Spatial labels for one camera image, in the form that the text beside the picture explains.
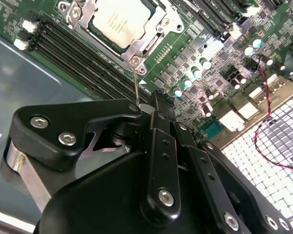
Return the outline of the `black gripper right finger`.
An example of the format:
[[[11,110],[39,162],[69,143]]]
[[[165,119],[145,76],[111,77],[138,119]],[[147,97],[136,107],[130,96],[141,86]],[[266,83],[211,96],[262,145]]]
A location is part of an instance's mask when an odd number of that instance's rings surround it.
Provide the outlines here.
[[[161,109],[176,135],[191,188],[202,200],[198,209],[209,234],[291,234],[293,227],[268,199],[210,141],[199,145],[176,120],[174,98],[163,95]]]

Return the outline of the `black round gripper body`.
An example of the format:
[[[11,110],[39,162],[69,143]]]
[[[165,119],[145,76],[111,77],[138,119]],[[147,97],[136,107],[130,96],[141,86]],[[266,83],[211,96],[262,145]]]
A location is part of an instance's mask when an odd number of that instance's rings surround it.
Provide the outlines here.
[[[182,207],[177,220],[160,228],[140,210],[146,155],[126,154],[60,189],[38,223],[40,234],[206,234],[192,200],[189,174],[180,170]]]

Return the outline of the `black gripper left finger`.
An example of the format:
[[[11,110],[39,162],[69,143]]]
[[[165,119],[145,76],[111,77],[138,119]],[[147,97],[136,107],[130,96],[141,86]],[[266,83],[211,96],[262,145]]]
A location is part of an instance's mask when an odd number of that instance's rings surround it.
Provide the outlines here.
[[[18,109],[9,131],[9,166],[18,173],[39,210],[75,180],[77,161],[128,147],[146,155],[146,216],[175,219],[181,210],[173,99],[160,91],[147,104],[111,99]]]

